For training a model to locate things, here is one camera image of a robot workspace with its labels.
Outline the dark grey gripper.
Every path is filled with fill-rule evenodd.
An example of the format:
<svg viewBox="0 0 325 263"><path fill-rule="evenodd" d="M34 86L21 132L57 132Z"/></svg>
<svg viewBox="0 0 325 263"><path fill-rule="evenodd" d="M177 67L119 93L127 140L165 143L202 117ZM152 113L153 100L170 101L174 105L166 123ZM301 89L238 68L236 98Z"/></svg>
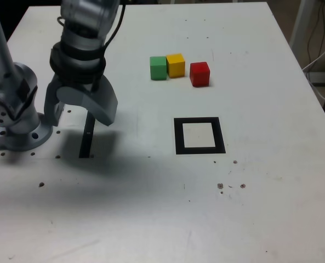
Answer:
<svg viewBox="0 0 325 263"><path fill-rule="evenodd" d="M52 126L59 125L65 104L83 107L100 123L110 126L115 121L118 101L105 76L97 81L96 78L60 79L54 75L47 87L44 103L45 118Z"/></svg>

